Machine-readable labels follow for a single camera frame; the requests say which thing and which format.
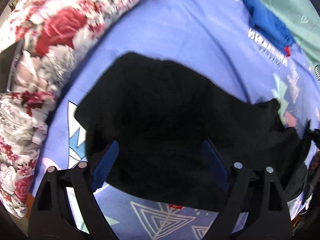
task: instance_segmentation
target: blue cloth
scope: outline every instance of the blue cloth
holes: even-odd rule
[[[250,27],[259,31],[277,49],[284,48],[295,43],[290,30],[260,0],[242,0],[251,15]]]
[[[227,192],[229,189],[228,171],[208,140],[205,140],[202,144],[202,154],[212,171],[212,175],[215,178],[218,187]]]
[[[320,84],[309,72],[304,52],[294,44],[292,56],[283,60],[285,64],[275,64],[278,53],[261,35],[249,30],[250,18],[244,4],[234,0],[142,0],[109,29],[71,74],[70,88],[61,99],[42,147],[32,194],[36,194],[45,173],[45,161],[50,159],[67,169],[84,157],[85,132],[74,119],[76,105],[112,62],[129,51],[189,66],[252,104],[277,97],[282,106],[279,114],[287,122],[295,118],[299,134],[309,119],[311,128],[318,128]],[[306,164],[315,151],[313,144]],[[171,165],[170,159],[164,162]],[[188,207],[173,209],[106,184],[94,196],[121,240],[202,239],[217,216]],[[68,197],[76,224],[83,226],[74,194],[68,193]],[[290,203],[291,214],[301,210],[300,203],[299,199]],[[246,218],[247,214],[241,214],[235,231],[243,228]]]
[[[119,154],[118,142],[111,142],[107,145],[103,152],[105,152],[105,154],[103,155],[97,167],[93,171],[93,182],[91,185],[92,192],[95,192],[98,188],[101,188],[103,183],[107,179],[108,174],[111,171],[111,168]]]

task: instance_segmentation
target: green cloth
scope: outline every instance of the green cloth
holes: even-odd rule
[[[320,17],[310,0],[261,0],[291,30],[310,66],[320,65]]]

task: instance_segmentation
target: geometric triangle pattern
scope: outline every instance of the geometric triangle pattern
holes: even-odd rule
[[[204,237],[204,235],[208,232],[209,228],[211,227],[212,223],[213,221],[208,227],[192,226],[193,233],[195,234],[198,240],[201,240]]]
[[[118,222],[117,220],[114,220],[110,217],[107,217],[107,216],[104,216],[104,218],[107,220],[108,224],[110,226],[113,226],[115,224],[119,224],[120,222]],[[88,229],[87,229],[87,226],[85,225],[84,221],[82,221],[82,224],[81,224],[81,227],[79,228],[81,231],[87,233],[87,234],[90,234]]]
[[[135,202],[130,202],[130,204],[143,228],[152,240],[167,236],[196,219],[196,217],[178,215],[176,213],[179,210],[169,207],[167,207],[167,211],[165,211],[161,203],[159,203],[160,210],[149,208]]]
[[[288,83],[290,88],[290,94],[293,101],[293,104],[297,102],[297,98],[299,96],[300,88],[298,87],[297,83],[299,80],[299,74],[297,73],[297,67],[295,65],[291,66],[291,76],[288,75]]]
[[[69,128],[69,162],[68,169],[73,168],[85,157],[86,131],[75,119],[77,105],[68,101],[68,128]]]
[[[317,120],[320,122],[320,111],[317,107],[316,107],[315,113],[316,113]]]
[[[284,117],[284,112],[287,110],[289,102],[284,98],[284,96],[288,89],[288,85],[284,83],[276,73],[273,73],[273,77],[275,79],[276,89],[272,89],[271,91],[273,93],[274,98],[276,98],[280,103],[278,114],[282,124],[285,125],[286,118]]]

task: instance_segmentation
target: red rose print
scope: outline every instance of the red rose print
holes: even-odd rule
[[[28,26],[28,27],[17,26],[16,32],[15,32],[16,42],[21,40],[30,28],[31,26]]]
[[[10,145],[7,145],[7,144],[3,144],[2,145],[2,150],[3,150],[3,152],[6,154],[6,155],[12,155],[13,154],[13,152],[11,151],[11,146]]]
[[[20,176],[26,177],[32,175],[32,168],[29,166],[18,166],[18,173]]]
[[[44,28],[36,45],[36,52],[43,57],[49,46],[67,45],[73,47],[72,39],[78,29],[87,23],[87,18],[74,8],[63,9],[44,23]]]
[[[11,161],[12,163],[14,163],[15,161],[17,161],[18,159],[20,159],[19,155],[16,154],[11,154],[11,155],[7,155],[7,159],[9,161]]]
[[[100,3],[94,3],[94,10],[97,12],[97,13],[101,13],[102,12],[102,9],[103,9],[103,5],[100,4]]]
[[[14,99],[14,98],[18,99],[18,96],[19,96],[19,93],[17,93],[17,92],[12,92],[11,93],[11,98],[12,99]]]
[[[26,109],[26,114],[29,115],[30,117],[32,117],[31,107],[30,106],[26,106],[25,109]]]
[[[16,183],[16,190],[14,193],[17,195],[17,197],[21,200],[23,204],[26,203],[27,200],[27,194],[29,193],[29,189],[31,187],[33,176],[29,176],[23,179],[19,179]]]
[[[38,11],[38,9],[44,5],[47,2],[47,0],[30,0],[30,9],[24,19],[24,21],[29,21],[30,17]]]
[[[77,3],[84,12],[89,12],[95,8],[95,4],[92,0],[78,0]]]
[[[2,197],[6,200],[6,201],[9,201],[11,202],[11,195],[9,195],[8,193],[4,192],[4,191],[0,191]]]
[[[36,160],[31,161],[31,162],[29,163],[29,167],[33,169],[33,168],[36,166],[36,163],[37,163]]]
[[[104,24],[99,24],[95,26],[89,25],[89,30],[94,33],[94,37],[97,37],[100,34],[102,34],[103,29],[104,29]]]
[[[29,91],[25,91],[25,92],[22,93],[21,99],[22,99],[23,101],[27,101],[27,100],[29,99],[30,95],[31,95],[31,94],[30,94]]]

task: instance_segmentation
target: red tag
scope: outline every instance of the red tag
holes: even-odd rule
[[[284,48],[284,51],[286,52],[286,57],[290,57],[291,56],[291,51],[290,51],[290,47],[289,46],[286,46],[285,48]]]
[[[176,208],[176,209],[182,209],[183,208],[183,206],[178,206],[178,205],[173,205],[173,204],[169,204],[169,207]]]

